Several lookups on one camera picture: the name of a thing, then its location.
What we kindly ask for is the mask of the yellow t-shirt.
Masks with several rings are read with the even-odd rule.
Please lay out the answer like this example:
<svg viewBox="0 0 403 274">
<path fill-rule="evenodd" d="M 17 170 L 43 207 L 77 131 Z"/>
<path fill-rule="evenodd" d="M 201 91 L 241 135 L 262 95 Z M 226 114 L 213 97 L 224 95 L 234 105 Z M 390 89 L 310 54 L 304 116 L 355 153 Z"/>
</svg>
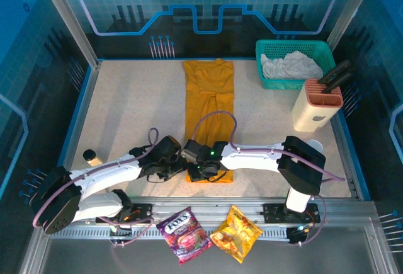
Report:
<svg viewBox="0 0 403 274">
<path fill-rule="evenodd" d="M 234 65 L 222 59 L 183 62 L 186 84 L 185 141 L 195 140 L 212 147 L 230 141 L 234 128 Z M 232 183 L 228 170 L 216 183 Z"/>
</svg>

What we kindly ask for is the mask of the purple candy bag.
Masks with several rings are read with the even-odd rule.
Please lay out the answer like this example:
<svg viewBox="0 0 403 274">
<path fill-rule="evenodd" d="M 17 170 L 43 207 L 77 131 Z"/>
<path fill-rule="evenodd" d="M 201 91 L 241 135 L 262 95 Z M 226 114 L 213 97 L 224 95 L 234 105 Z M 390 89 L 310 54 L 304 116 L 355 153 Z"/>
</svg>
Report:
<svg viewBox="0 0 403 274">
<path fill-rule="evenodd" d="M 208 234 L 196 219 L 191 207 L 175 213 L 156 225 L 179 265 L 196 258 L 212 246 Z"/>
</svg>

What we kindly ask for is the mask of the small jar black lid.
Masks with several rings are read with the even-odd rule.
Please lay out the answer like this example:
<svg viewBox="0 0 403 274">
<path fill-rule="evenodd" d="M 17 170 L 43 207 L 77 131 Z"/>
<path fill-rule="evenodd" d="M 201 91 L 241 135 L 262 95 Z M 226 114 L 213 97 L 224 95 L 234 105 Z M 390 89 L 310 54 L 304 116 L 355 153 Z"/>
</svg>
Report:
<svg viewBox="0 0 403 274">
<path fill-rule="evenodd" d="M 92 149 L 87 149 L 82 154 L 84 160 L 92 167 L 103 164 L 103 161 L 97 156 L 96 152 Z"/>
</svg>

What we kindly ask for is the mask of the yellow snack bag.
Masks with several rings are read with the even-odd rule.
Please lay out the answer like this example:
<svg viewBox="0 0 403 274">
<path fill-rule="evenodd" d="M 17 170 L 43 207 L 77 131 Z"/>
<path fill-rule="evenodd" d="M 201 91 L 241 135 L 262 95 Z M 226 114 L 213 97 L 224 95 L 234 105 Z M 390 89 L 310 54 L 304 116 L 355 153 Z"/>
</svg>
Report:
<svg viewBox="0 0 403 274">
<path fill-rule="evenodd" d="M 219 249 L 242 264 L 262 233 L 254 222 L 233 205 L 226 219 L 210 235 L 210 239 Z"/>
</svg>

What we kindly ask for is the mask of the cream knife block pink top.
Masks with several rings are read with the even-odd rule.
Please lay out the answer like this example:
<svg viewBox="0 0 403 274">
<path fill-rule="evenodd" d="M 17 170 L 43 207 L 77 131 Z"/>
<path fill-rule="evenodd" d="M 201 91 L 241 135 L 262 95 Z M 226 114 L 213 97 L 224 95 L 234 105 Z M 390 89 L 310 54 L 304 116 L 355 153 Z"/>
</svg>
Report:
<svg viewBox="0 0 403 274">
<path fill-rule="evenodd" d="M 298 132 L 315 132 L 325 126 L 344 104 L 340 87 L 323 93 L 326 85 L 307 79 L 292 108 L 293 127 Z"/>
</svg>

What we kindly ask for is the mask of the white t-shirt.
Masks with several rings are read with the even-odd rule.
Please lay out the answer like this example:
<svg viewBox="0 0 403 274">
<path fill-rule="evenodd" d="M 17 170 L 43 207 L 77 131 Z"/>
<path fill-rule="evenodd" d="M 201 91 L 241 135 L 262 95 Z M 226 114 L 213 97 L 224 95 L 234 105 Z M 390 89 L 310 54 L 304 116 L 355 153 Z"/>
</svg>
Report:
<svg viewBox="0 0 403 274">
<path fill-rule="evenodd" d="M 318 79 L 323 76 L 323 70 L 315 61 L 299 51 L 277 59 L 261 54 L 260 63 L 266 79 Z"/>
</svg>

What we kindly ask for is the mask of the green plastic basket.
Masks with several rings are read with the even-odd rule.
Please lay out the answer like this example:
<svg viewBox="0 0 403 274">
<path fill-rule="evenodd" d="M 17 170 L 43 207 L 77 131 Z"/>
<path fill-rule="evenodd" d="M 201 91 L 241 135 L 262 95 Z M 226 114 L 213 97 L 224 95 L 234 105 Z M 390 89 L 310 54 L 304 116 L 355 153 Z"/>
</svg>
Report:
<svg viewBox="0 0 403 274">
<path fill-rule="evenodd" d="M 334 66 L 332 52 L 326 42 L 320 40 L 258 40 L 256 42 L 256 65 L 264 89 L 301 89 L 305 79 L 273 79 L 263 75 L 261 55 L 270 60 L 284 58 L 287 54 L 299 51 L 312 59 L 326 74 Z"/>
</svg>

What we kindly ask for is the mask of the aluminium rail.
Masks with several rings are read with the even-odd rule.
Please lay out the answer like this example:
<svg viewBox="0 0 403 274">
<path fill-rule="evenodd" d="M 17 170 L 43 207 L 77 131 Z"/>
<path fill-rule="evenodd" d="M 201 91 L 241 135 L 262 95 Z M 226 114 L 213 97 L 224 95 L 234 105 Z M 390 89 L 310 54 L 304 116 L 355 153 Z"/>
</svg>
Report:
<svg viewBox="0 0 403 274">
<path fill-rule="evenodd" d="M 172 216 L 180 210 L 191 207 L 196 219 L 208 234 L 211 234 L 226 219 L 232 205 L 237 206 L 241 212 L 262 231 L 261 239 L 265 241 L 285 241 L 286 229 L 304 230 L 308 227 L 302 220 L 293 222 L 284 220 L 272 220 L 267 222 L 265 215 L 268 211 L 266 204 L 278 204 L 283 206 L 283 200 L 257 199 L 257 198 L 200 198 L 200 197 L 140 197 L 136 202 L 148 203 L 152 206 L 151 216 L 154 223 Z M 304 214 L 302 217 L 309 220 L 314 215 L 318 216 L 314 221 L 314 229 L 326 229 L 340 227 L 347 230 L 363 230 L 368 238 L 377 237 L 382 227 L 377 210 L 373 202 L 359 201 L 344 198 L 313 198 L 311 203 L 317 205 L 317 210 Z M 87 220 L 79 220 L 70 224 L 55 234 L 52 239 L 96 239 L 96 240 L 122 240 L 128 241 L 135 237 L 140 239 L 162 239 L 161 233 L 155 224 L 139 223 L 130 228 L 118 229 L 113 232 L 111 225 L 97 223 L 94 217 Z"/>
</svg>

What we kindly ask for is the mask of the black handled knife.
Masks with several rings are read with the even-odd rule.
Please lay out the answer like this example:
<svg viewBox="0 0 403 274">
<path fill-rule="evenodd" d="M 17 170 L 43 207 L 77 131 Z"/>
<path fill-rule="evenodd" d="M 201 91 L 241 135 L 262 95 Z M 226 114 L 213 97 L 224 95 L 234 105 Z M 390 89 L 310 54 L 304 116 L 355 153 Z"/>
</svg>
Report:
<svg viewBox="0 0 403 274">
<path fill-rule="evenodd" d="M 344 60 L 338 65 L 334 66 L 330 71 L 328 71 L 325 75 L 323 75 L 317 82 L 319 84 L 329 84 L 335 77 L 346 72 L 351 67 L 352 67 L 351 61 Z"/>
<path fill-rule="evenodd" d="M 344 72 L 336 77 L 334 77 L 330 82 L 326 84 L 325 89 L 322 91 L 324 94 L 331 93 L 333 89 L 339 87 L 344 84 L 353 76 L 352 72 Z"/>
</svg>

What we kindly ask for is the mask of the aluminium frame post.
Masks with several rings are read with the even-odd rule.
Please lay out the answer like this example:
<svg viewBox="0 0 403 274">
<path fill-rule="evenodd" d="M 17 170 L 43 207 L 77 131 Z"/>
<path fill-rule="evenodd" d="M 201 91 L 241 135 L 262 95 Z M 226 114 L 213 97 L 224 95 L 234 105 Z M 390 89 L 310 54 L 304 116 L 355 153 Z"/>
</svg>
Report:
<svg viewBox="0 0 403 274">
<path fill-rule="evenodd" d="M 89 66 L 94 69 L 99 69 L 99 61 L 96 56 L 84 30 L 79 24 L 72 8 L 70 7 L 67 0 L 51 0 L 56 7 L 60 17 L 65 23 L 66 27 L 70 31 L 73 39 L 77 43 L 80 51 L 82 52 L 84 58 L 87 60 Z"/>
<path fill-rule="evenodd" d="M 348 29 L 349 24 L 357 14 L 362 2 L 363 0 L 347 0 L 346 5 L 344 6 L 334 25 L 334 28 L 327 38 L 327 44 L 332 52 L 336 49 L 342 36 Z"/>
</svg>

